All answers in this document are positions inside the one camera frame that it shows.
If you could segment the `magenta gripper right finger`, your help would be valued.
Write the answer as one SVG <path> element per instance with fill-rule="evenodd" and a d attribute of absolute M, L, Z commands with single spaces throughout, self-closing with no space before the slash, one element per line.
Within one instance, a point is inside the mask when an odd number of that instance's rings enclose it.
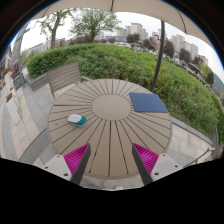
<path fill-rule="evenodd" d="M 144 185 L 182 169 L 182 166 L 168 154 L 158 155 L 135 143 L 132 144 L 132 155 Z"/>

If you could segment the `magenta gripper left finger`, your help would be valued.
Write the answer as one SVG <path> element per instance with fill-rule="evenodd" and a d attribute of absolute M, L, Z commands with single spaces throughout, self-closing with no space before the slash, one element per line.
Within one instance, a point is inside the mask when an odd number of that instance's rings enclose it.
<path fill-rule="evenodd" d="M 83 145 L 72 152 L 55 155 L 42 169 L 79 185 L 91 154 L 90 144 Z"/>

